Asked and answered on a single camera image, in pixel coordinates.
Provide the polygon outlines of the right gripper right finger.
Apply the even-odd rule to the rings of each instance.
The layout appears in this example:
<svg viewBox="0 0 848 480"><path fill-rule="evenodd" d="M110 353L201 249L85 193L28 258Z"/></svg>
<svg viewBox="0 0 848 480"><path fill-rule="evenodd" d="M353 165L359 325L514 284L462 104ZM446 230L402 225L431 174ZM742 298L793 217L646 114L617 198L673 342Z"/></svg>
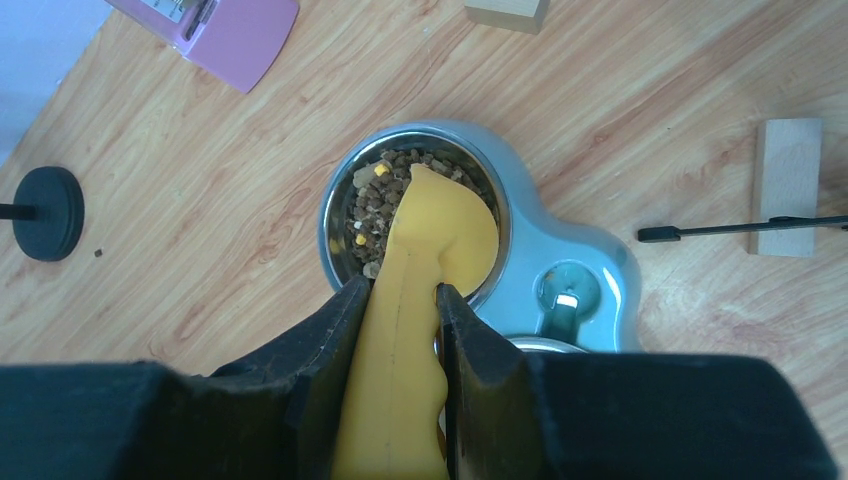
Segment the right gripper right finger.
<svg viewBox="0 0 848 480"><path fill-rule="evenodd" d="M745 356L525 352L437 288L453 479L834 479L795 390Z"/></svg>

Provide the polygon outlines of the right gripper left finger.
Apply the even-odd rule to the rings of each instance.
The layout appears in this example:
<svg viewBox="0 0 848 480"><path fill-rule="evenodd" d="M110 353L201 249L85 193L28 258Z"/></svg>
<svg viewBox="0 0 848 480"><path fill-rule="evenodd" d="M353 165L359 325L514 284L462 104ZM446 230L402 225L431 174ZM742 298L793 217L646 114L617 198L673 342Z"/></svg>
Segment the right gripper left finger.
<svg viewBox="0 0 848 480"><path fill-rule="evenodd" d="M153 361L5 365L5 479L326 479L370 294L315 313L212 374Z"/></svg>

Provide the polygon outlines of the yellow plastic scoop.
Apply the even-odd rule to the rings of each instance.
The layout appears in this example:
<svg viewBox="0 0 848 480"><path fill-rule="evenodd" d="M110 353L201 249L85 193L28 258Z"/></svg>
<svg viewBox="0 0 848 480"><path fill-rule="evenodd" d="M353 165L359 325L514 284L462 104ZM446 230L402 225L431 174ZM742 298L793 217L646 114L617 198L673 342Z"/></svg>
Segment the yellow plastic scoop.
<svg viewBox="0 0 848 480"><path fill-rule="evenodd" d="M499 232L469 188L416 164L389 232L348 373L333 479L445 479L448 386L434 349L436 289L462 297L494 268Z"/></svg>

